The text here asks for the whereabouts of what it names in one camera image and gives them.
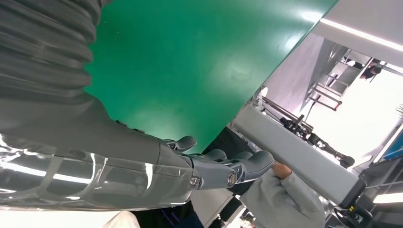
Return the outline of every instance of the mechanical arm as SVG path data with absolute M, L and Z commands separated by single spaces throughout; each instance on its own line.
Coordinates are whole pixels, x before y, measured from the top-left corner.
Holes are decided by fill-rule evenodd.
M 251 105 L 233 125 L 270 153 L 232 160 L 219 150 L 186 155 L 196 144 L 190 136 L 162 140 L 111 120 L 102 103 L 83 90 L 91 82 L 84 70 L 92 60 L 88 45 L 107 2 L 0 1 L 0 205 L 171 207 L 185 203 L 194 190 L 260 177 L 273 164 L 271 154 L 340 210 L 355 205 L 365 188 L 361 179 Z

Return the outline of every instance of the gray robotic arm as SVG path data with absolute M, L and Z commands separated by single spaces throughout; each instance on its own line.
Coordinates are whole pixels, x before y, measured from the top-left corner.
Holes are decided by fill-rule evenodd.
M 0 205 L 119 210 L 170 207 L 192 191 L 262 175 L 268 152 L 214 161 L 110 119 L 84 92 L 88 45 L 110 0 L 0 1 Z

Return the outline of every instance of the person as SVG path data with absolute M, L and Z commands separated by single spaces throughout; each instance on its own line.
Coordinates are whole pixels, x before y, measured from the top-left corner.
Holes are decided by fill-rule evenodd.
M 284 164 L 275 162 L 240 200 L 257 228 L 323 228 L 325 210 L 316 193 Z
M 375 65 L 370 65 L 364 73 L 361 75 L 360 78 L 362 79 L 369 79 L 374 77 L 375 75 L 381 73 L 382 69 L 380 67 L 376 67 Z
M 212 149 L 224 150 L 228 157 L 242 151 L 254 153 L 229 128 L 225 128 L 206 150 Z M 255 216 L 254 226 L 257 228 L 325 226 L 325 209 L 319 197 L 289 167 L 279 162 L 255 181 L 237 184 L 229 190 L 241 196 L 240 201 Z M 236 202 L 229 204 L 220 213 L 224 221 L 239 206 Z

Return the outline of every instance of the green board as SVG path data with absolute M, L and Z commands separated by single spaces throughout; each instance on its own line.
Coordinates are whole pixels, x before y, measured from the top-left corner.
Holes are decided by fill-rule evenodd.
M 201 152 L 336 0 L 115 0 L 87 91 L 111 118 Z

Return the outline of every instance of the gray sleeve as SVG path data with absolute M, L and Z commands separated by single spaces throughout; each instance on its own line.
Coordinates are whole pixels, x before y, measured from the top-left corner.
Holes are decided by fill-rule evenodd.
M 322 203 L 315 192 L 294 173 L 282 180 L 281 185 L 301 210 L 323 211 Z

